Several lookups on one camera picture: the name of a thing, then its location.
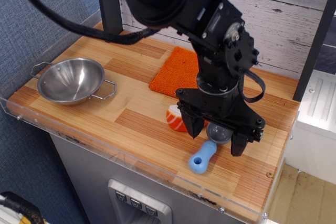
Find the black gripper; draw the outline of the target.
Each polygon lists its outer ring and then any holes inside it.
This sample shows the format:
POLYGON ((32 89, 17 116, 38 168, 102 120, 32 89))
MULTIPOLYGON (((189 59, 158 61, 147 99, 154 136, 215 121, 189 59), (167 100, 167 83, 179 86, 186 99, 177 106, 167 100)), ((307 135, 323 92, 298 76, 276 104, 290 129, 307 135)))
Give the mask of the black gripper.
POLYGON ((260 142, 266 122, 247 104, 261 100, 266 87, 261 79, 257 79, 262 92, 254 98, 248 98, 244 95, 244 81, 244 77, 230 80, 222 88, 202 82, 196 89, 176 91, 177 106, 192 138, 196 138, 205 121, 209 121, 233 130, 231 154, 235 157, 242 155, 248 142, 260 142))

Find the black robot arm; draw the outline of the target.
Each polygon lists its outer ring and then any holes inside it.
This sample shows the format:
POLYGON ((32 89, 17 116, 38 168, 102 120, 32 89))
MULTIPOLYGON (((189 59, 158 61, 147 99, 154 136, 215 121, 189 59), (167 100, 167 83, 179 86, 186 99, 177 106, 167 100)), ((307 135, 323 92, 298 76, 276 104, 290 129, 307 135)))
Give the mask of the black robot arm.
POLYGON ((258 60, 254 39, 245 30, 241 12, 228 0, 126 0, 133 17, 153 30, 174 28, 186 35, 198 61, 195 89, 176 91, 178 108, 190 136, 205 121, 232 131, 231 154, 241 156, 247 144, 260 141, 265 120, 244 95, 246 77, 265 83, 251 71, 258 60))

